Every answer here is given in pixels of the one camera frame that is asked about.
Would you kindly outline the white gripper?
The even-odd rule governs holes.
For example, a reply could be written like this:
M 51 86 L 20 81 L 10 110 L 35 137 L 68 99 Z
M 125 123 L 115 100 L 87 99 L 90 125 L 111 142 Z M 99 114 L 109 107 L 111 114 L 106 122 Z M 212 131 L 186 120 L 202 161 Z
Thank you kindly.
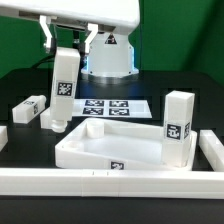
M 85 29 L 85 53 L 100 32 L 122 35 L 132 33 L 140 22 L 139 0 L 0 0 L 0 15 L 37 19 L 45 35 L 47 53 L 56 52 L 56 39 L 50 31 L 52 22 Z

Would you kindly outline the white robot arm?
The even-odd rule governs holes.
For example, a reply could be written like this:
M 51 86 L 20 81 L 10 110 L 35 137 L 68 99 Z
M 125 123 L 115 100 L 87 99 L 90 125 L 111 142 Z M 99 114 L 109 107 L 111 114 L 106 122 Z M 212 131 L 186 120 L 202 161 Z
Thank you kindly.
M 87 33 L 82 74 L 96 78 L 136 75 L 129 35 L 140 23 L 139 0 L 0 0 L 0 15 L 36 20 L 55 49 L 51 24 Z

